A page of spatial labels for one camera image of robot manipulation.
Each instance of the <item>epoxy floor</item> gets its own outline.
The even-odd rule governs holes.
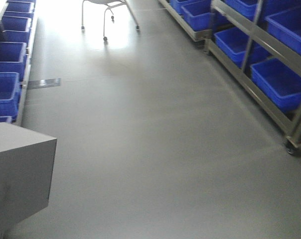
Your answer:
[[[38,0],[23,126],[58,138],[49,207],[8,239],[301,239],[301,158],[157,0]]]

